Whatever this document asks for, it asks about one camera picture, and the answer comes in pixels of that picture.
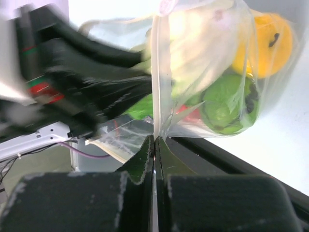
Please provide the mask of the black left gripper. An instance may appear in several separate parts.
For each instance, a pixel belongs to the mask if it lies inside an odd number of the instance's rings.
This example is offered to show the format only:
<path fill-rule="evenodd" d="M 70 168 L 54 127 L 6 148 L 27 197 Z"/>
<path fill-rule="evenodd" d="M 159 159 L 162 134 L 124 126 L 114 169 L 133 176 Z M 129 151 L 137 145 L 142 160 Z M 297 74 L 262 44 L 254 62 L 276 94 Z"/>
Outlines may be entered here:
<path fill-rule="evenodd" d="M 14 26 L 21 74 L 35 100 L 35 115 L 27 128 L 61 122 L 72 136 L 90 137 L 98 124 L 120 116 L 151 94 L 150 75 L 108 80 L 48 73 L 47 69 L 125 73 L 142 62 L 142 53 L 93 41 L 63 21 L 37 21 L 35 36 L 30 7 L 17 12 Z"/>

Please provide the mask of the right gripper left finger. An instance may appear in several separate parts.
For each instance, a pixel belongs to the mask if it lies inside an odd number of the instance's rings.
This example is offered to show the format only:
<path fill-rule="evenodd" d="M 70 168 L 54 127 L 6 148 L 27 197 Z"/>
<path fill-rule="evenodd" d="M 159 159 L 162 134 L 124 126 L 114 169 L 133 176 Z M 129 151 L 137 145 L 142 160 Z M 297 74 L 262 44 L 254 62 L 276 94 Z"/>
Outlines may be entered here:
<path fill-rule="evenodd" d="M 150 232 L 154 139 L 114 172 L 35 173 L 13 189 L 3 232 Z"/>

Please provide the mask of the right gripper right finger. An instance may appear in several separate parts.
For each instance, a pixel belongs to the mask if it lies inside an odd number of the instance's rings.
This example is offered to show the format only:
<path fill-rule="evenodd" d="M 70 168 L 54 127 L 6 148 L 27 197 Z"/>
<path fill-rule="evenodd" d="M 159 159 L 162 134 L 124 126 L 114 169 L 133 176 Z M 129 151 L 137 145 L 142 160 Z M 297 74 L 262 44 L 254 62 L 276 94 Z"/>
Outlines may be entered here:
<path fill-rule="evenodd" d="M 162 138 L 155 142 L 161 232 L 300 232 L 289 196 L 262 175 L 198 175 Z"/>

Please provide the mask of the green fake lettuce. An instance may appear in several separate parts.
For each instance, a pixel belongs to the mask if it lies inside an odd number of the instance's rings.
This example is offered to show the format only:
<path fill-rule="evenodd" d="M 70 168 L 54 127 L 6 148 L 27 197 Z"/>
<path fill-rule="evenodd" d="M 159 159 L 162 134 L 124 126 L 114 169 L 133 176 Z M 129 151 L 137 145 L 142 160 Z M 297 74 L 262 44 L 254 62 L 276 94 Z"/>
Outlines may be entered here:
<path fill-rule="evenodd" d="M 209 87 L 231 65 L 237 50 L 239 12 L 195 8 L 155 17 L 140 46 L 135 69 L 172 83 L 173 97 L 188 98 Z"/>
<path fill-rule="evenodd" d="M 126 110 L 124 115 L 129 115 L 133 119 L 142 120 L 149 116 L 153 118 L 153 95 L 149 94 Z"/>

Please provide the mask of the red fake tomato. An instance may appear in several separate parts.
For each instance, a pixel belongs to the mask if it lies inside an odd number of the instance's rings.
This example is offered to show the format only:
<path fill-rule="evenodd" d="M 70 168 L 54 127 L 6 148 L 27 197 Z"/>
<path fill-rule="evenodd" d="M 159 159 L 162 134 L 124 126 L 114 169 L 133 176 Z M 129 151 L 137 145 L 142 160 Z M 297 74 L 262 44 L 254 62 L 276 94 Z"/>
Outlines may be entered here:
<path fill-rule="evenodd" d="M 176 114 L 180 114 L 182 112 L 185 112 L 186 110 L 189 109 L 189 106 L 187 105 L 182 105 L 180 107 L 180 109 L 176 112 Z M 192 112 L 188 113 L 183 119 L 182 121 L 185 122 L 190 122 L 190 123 L 199 123 L 201 122 L 201 115 L 200 115 L 200 111 L 199 109 L 195 109 Z"/>

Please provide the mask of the green fake pepper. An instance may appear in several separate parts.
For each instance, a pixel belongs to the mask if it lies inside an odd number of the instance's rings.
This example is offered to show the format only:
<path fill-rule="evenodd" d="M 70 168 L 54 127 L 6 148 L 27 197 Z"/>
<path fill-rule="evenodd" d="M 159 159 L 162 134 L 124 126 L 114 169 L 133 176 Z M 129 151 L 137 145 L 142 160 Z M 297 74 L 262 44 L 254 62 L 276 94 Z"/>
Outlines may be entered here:
<path fill-rule="evenodd" d="M 201 119 L 218 134 L 236 135 L 256 121 L 259 93 L 252 79 L 223 75 L 202 93 L 201 100 Z"/>

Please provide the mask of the clear polka dot zip bag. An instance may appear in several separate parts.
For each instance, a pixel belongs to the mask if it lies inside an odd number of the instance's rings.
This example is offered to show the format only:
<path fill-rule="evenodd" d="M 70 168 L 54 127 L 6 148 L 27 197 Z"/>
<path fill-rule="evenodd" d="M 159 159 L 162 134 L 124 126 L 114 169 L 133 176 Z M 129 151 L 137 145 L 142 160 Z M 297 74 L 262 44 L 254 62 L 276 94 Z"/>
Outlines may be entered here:
<path fill-rule="evenodd" d="M 250 128 L 291 77 L 306 0 L 163 0 L 153 15 L 92 20 L 84 35 L 141 52 L 152 93 L 86 140 L 121 163 L 145 137 L 222 138 Z"/>

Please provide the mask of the yellow fake food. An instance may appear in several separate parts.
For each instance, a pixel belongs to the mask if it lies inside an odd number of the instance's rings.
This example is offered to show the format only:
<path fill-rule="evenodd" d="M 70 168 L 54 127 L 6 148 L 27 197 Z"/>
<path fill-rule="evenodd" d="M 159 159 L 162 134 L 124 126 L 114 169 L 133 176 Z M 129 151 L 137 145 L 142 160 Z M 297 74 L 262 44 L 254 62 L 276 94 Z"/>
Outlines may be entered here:
<path fill-rule="evenodd" d="M 254 16 L 255 36 L 242 41 L 231 67 L 243 73 L 247 58 L 247 77 L 264 79 L 276 74 L 288 62 L 294 45 L 288 22 L 276 13 Z"/>

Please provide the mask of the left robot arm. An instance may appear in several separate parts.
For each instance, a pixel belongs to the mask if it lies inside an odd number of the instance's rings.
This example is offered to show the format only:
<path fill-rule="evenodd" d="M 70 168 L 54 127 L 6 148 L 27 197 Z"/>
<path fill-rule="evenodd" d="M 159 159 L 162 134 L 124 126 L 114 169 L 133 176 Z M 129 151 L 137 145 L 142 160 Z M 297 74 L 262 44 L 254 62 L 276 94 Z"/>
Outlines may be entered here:
<path fill-rule="evenodd" d="M 99 136 L 152 91 L 141 52 L 93 41 L 51 5 L 0 17 L 0 158 Z"/>

